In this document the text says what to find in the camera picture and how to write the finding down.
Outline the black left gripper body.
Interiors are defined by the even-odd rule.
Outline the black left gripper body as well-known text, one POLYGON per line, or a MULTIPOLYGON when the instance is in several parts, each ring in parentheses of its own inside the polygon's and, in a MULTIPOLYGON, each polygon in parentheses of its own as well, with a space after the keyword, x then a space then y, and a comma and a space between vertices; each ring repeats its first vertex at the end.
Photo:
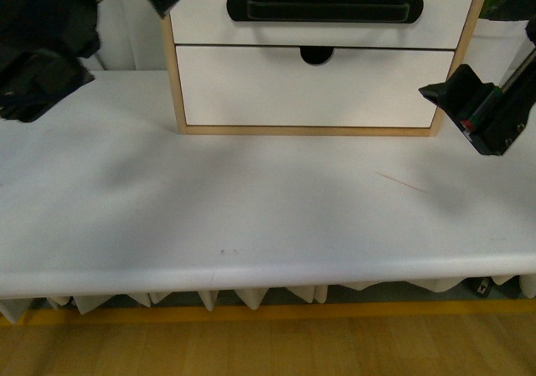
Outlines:
POLYGON ((94 77, 96 0, 1 0, 1 117, 33 122, 94 77))

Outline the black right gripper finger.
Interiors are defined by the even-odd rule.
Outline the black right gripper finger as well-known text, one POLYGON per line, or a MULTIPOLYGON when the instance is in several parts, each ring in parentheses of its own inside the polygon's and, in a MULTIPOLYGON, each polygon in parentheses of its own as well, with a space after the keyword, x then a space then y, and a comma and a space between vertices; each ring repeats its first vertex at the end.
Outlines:
POLYGON ((462 64, 446 82, 421 87, 419 92, 451 119, 468 119, 494 88, 493 83, 483 83, 468 64, 462 64))

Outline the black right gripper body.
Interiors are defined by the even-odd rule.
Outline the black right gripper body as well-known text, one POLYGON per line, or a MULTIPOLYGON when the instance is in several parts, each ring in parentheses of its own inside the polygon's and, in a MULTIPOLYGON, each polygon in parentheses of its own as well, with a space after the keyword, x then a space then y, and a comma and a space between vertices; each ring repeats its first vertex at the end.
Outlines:
POLYGON ((535 104, 535 50, 515 69, 468 119, 452 119, 476 150, 502 156, 523 133, 535 104))

